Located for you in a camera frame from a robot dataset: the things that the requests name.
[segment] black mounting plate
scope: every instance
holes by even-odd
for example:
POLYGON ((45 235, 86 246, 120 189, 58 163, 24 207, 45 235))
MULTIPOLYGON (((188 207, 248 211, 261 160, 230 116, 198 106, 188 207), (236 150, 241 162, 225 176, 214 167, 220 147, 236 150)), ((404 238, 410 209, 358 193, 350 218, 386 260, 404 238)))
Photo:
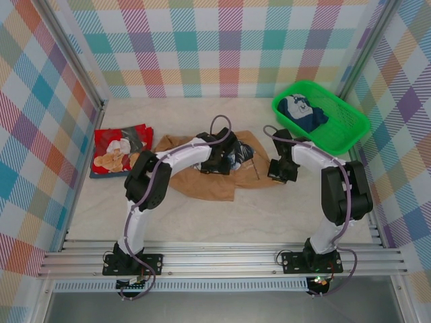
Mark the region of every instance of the black mounting plate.
MULTIPOLYGON (((139 256, 139 259, 144 261, 144 263, 148 264, 151 268, 153 268, 156 276, 162 274, 163 267, 163 254, 142 254, 139 256)), ((114 254, 107 254, 104 258, 104 266, 102 275, 104 276, 141 276, 142 274, 142 266, 139 266, 133 272, 130 271, 129 268, 124 268, 119 261, 117 261, 117 257, 114 254)), ((144 275, 150 275, 150 270, 147 268, 144 269, 144 275)))
MULTIPOLYGON (((343 264, 339 253, 334 253, 330 262, 333 265, 333 272, 339 274, 343 272, 343 264)), ((302 255, 302 252, 283 252, 281 254, 281 263, 283 264, 283 273, 285 274, 331 274, 332 268, 329 263, 316 271, 311 271, 302 255)))

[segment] white floor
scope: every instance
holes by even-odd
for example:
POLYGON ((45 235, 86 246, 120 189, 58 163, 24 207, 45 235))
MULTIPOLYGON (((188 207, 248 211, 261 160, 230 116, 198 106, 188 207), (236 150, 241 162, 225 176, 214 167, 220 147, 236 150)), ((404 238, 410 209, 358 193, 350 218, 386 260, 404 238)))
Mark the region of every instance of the white floor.
MULTIPOLYGON (((102 128, 146 123, 154 128, 154 145, 162 135, 195 135, 209 131, 212 118, 225 114, 234 131, 250 130, 267 153, 277 158, 265 124, 279 126, 271 99, 124 99, 112 100, 102 128)), ((226 124, 222 119, 215 131, 226 124)), ((69 239, 116 240, 126 217, 125 178, 86 178, 69 239)), ((301 167, 298 181, 258 190, 237 189, 234 202, 190 199, 169 189, 153 212, 145 238, 173 242, 305 242, 319 226, 320 176, 301 167)), ((350 228, 343 242, 371 242, 366 219, 350 228)))

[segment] brown cloth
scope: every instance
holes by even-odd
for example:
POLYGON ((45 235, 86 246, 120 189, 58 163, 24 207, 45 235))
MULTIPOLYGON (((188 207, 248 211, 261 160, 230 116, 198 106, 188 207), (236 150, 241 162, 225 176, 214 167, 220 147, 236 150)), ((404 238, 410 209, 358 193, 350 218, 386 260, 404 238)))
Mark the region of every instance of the brown cloth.
MULTIPOLYGON (((250 145, 253 158, 241 164, 230 175, 202 174, 187 168, 170 179, 169 185, 177 191, 195 199, 208 201, 233 201, 235 188, 265 188, 278 183, 267 177, 269 158, 261 143, 250 131, 235 132, 238 140, 250 145)), ((155 151, 165 151, 189 142, 193 137, 163 136, 155 151)))

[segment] green basket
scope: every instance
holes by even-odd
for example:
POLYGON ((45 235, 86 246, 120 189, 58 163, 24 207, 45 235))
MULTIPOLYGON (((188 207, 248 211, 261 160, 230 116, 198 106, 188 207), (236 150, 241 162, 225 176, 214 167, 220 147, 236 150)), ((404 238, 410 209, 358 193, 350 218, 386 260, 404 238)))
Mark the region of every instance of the green basket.
POLYGON ((364 114, 312 81, 304 80, 292 84, 274 98, 272 110, 282 126, 298 137, 309 138, 317 147, 332 155, 345 153, 370 130, 370 121, 364 114), (283 98, 291 94, 302 94, 312 107, 321 108, 329 117, 328 122, 307 133, 284 116, 277 107, 283 98))

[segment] purple cable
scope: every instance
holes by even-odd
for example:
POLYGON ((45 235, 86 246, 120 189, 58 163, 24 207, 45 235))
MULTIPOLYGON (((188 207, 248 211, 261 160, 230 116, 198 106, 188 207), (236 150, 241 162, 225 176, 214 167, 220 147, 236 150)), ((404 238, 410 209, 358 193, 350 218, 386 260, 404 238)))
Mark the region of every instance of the purple cable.
POLYGON ((335 165, 337 165, 338 166, 338 168, 341 170, 341 173, 343 174, 343 177, 344 177, 344 182, 345 182, 345 186, 346 186, 346 195, 347 195, 347 211, 346 211, 346 214, 345 214, 345 222, 344 222, 344 225, 343 225, 343 228, 341 229, 341 231, 331 240, 331 243, 334 245, 334 247, 336 248, 336 249, 338 249, 338 250, 341 250, 341 251, 346 251, 346 252, 351 252, 352 254, 353 254, 353 257, 354 257, 354 265, 353 265, 353 269, 352 269, 352 271, 350 272, 350 274, 347 276, 347 278, 345 279, 345 281, 340 285, 340 286, 338 286, 338 287, 336 287, 336 288, 334 288, 334 289, 332 289, 331 291, 329 291, 329 292, 327 292, 326 294, 324 294, 325 296, 328 296, 328 295, 331 295, 331 294, 334 294, 336 291, 339 291, 342 287, 344 287, 348 282, 349 282, 349 280, 352 278, 352 276, 353 276, 353 274, 355 273, 355 270, 356 270, 356 265, 358 264, 358 255, 352 250, 352 249, 348 249, 348 248, 340 248, 340 247, 337 247, 336 245, 335 245, 335 241, 337 240, 337 239, 339 239, 339 238, 341 238, 342 236, 343 236, 343 234, 347 231, 347 229, 348 229, 348 227, 349 227, 349 222, 350 222, 350 216, 351 216, 351 214, 352 214, 352 192, 351 192, 351 189, 350 189, 350 181, 349 181, 349 176, 348 176, 348 174, 347 174, 347 172, 346 172, 346 170, 344 169, 344 167, 343 167, 343 165, 338 161, 338 160, 336 160, 333 156, 331 156, 331 155, 329 155, 327 152, 325 152, 325 151, 323 151, 322 149, 319 149, 318 147, 316 147, 316 146, 313 146, 313 145, 310 145, 309 143, 303 143, 303 142, 300 142, 300 141, 295 141, 295 140, 291 140, 291 139, 283 139, 283 138, 279 138, 279 137, 276 137, 276 136, 273 136, 273 135, 271 135, 270 133, 268 133, 267 132, 267 128, 271 128, 271 129, 273 129, 273 130, 275 130, 275 131, 278 131, 278 129, 277 128, 275 128, 274 126, 271 126, 271 125, 267 125, 267 126, 264 126, 263 127, 263 132, 267 135, 267 136, 269 136, 269 137, 271 137, 273 140, 278 140, 278 141, 283 141, 283 142, 285 142, 285 143, 294 143, 294 144, 296 144, 296 145, 299 145, 299 146, 303 146, 303 147, 307 147, 307 148, 310 148, 311 150, 314 150, 314 151, 317 151, 318 153, 320 153, 323 157, 325 157, 325 158, 327 158, 327 159, 329 159, 329 160, 331 160, 335 165))
POLYGON ((171 155, 173 155, 173 154, 175 154, 175 153, 177 153, 177 152, 179 152, 179 151, 181 151, 181 150, 183 150, 183 149, 186 149, 186 148, 190 148, 190 147, 201 147, 201 146, 212 146, 212 145, 217 145, 217 144, 219 144, 219 143, 221 143, 221 142, 223 142, 226 138, 228 138, 228 136, 229 136, 229 134, 230 134, 230 132, 231 132, 231 130, 232 130, 232 123, 230 122, 230 120, 229 120, 229 118, 227 117, 227 116, 225 116, 225 115, 223 115, 223 114, 219 114, 219 115, 217 115, 217 116, 215 116, 214 117, 214 119, 212 120, 212 122, 211 122, 211 131, 212 131, 212 128, 213 128, 213 125, 214 125, 214 122, 218 119, 218 118, 224 118, 224 119, 226 119, 227 121, 228 121, 228 124, 229 124, 229 130, 228 130, 228 132, 223 136, 223 138, 221 138, 221 139, 219 139, 219 140, 216 140, 216 141, 212 141, 211 143, 196 143, 196 144, 194 144, 194 145, 192 145, 192 144, 188 144, 188 145, 184 145, 184 146, 180 146, 180 147, 177 147, 177 148, 174 148, 169 154, 166 154, 166 155, 164 155, 164 156, 162 156, 158 161, 157 161, 157 163, 155 164, 155 166, 154 166, 154 169, 153 169, 153 176, 150 178, 150 182, 148 183, 148 187, 147 187, 147 190, 145 191, 145 194, 142 196, 142 198, 139 200, 139 202, 138 203, 136 203, 136 204, 134 204, 132 207, 131 207, 131 209, 130 209, 130 212, 129 212, 129 215, 127 216, 127 219, 126 219, 126 224, 125 224, 125 227, 124 227, 124 232, 123 232, 123 235, 124 235, 124 243, 125 243, 125 246, 126 246, 126 249, 127 249, 127 251, 129 252, 129 254, 131 255, 131 257, 133 258, 133 259, 135 259, 139 264, 141 264, 142 266, 144 266, 146 269, 148 269, 149 271, 150 271, 150 273, 151 273, 151 275, 153 276, 153 281, 152 281, 152 283, 151 283, 151 285, 145 290, 145 291, 142 291, 141 293, 139 293, 138 295, 136 295, 135 297, 125 297, 124 296, 124 294, 123 294, 123 289, 124 288, 122 288, 121 290, 120 290, 120 294, 121 294, 121 297, 123 298, 123 299, 127 299, 127 300, 129 300, 129 301, 134 301, 134 300, 136 300, 136 299, 139 299, 139 298, 141 298, 141 297, 143 297, 143 296, 145 296, 145 295, 147 295, 149 292, 150 292, 150 290, 154 287, 154 285, 156 284, 156 273, 154 272, 154 269, 153 268, 151 268, 148 264, 146 264, 144 261, 142 261, 142 260, 140 260, 138 257, 136 257, 136 255, 132 252, 132 250, 130 249, 130 245, 129 245, 129 242, 127 241, 127 231, 129 230, 129 224, 130 224, 130 220, 131 220, 131 218, 132 218, 132 213, 133 213, 133 211, 137 208, 137 207, 139 207, 146 199, 147 199, 147 197, 148 197, 148 195, 150 194, 150 191, 151 191, 151 189, 152 189, 152 187, 153 187, 153 183, 154 183, 154 178, 155 178, 155 176, 154 176, 154 174, 157 172, 157 169, 159 168, 159 165, 166 159, 166 158, 168 158, 168 156, 171 156, 171 155))

